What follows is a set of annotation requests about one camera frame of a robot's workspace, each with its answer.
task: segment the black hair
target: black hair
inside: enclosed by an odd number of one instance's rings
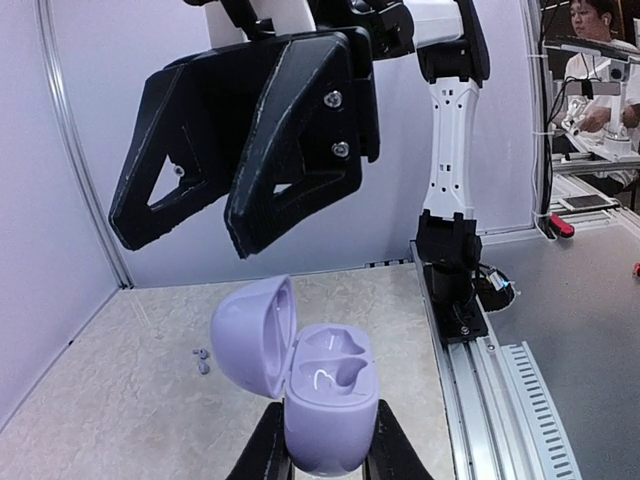
[[[600,18],[606,13],[611,15],[611,24],[609,27],[613,28],[618,19],[618,2],[616,0],[571,0],[572,5],[583,2],[595,8]]]

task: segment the hand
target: hand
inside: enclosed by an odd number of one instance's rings
[[[640,125],[640,105],[625,108],[622,121],[627,128],[637,128]]]
[[[609,121],[611,121],[611,109],[595,107],[589,111],[587,118],[580,125],[580,130],[589,133],[599,132]]]

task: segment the gray table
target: gray table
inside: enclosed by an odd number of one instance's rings
[[[239,285],[120,292],[0,435],[0,478],[223,480],[269,401],[212,362],[200,376],[192,350],[209,345],[210,316]],[[414,265],[296,277],[294,288],[299,328],[335,322],[369,333],[382,397],[432,475],[452,479]]]
[[[522,293],[490,316],[502,345],[527,341],[585,479],[640,478],[640,241],[623,226],[491,245],[483,259]]]

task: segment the white shirt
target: white shirt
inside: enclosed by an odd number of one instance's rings
[[[614,47],[622,47],[627,49],[638,49],[630,43],[623,42],[621,40],[612,40],[611,45]],[[609,79],[609,64],[610,60],[604,57],[594,57],[587,54],[577,54],[567,62],[565,69],[565,79],[569,77],[578,79],[600,79],[604,82],[610,81]],[[576,97],[570,96],[569,102]],[[631,76],[627,84],[627,95],[625,105],[623,109],[629,105],[640,104],[640,68],[637,65],[632,65]],[[595,95],[593,100],[590,100],[587,107],[584,110],[585,115],[589,115],[589,111],[595,107],[611,108],[612,97],[607,95]],[[567,135],[567,138],[573,143],[574,147],[580,152],[589,152],[593,147],[602,145],[604,143],[606,130],[608,124],[604,126],[599,132],[580,132],[578,135]],[[635,148],[638,148],[638,140],[640,139],[640,131],[637,129],[629,129],[629,136],[631,137]],[[598,172],[594,174],[596,177],[604,178],[611,177],[617,182],[622,183],[625,187],[633,182],[638,177],[636,170],[624,171],[624,172]]]

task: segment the man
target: man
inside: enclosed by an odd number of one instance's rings
[[[609,43],[614,47],[637,50],[630,43],[614,40],[611,29],[617,12],[615,0],[571,0],[571,24],[579,38]],[[578,54],[567,63],[565,79],[577,78],[609,81],[609,61],[603,57]],[[628,82],[623,123],[629,129],[640,125],[640,70],[632,67]],[[589,152],[604,142],[606,129],[611,121],[611,97],[595,96],[588,102],[584,115],[586,118],[577,135],[565,135],[556,139],[554,150],[560,153]],[[564,114],[556,117],[554,123],[560,126]],[[602,172],[581,177],[606,195],[620,193],[638,176],[638,172]]]

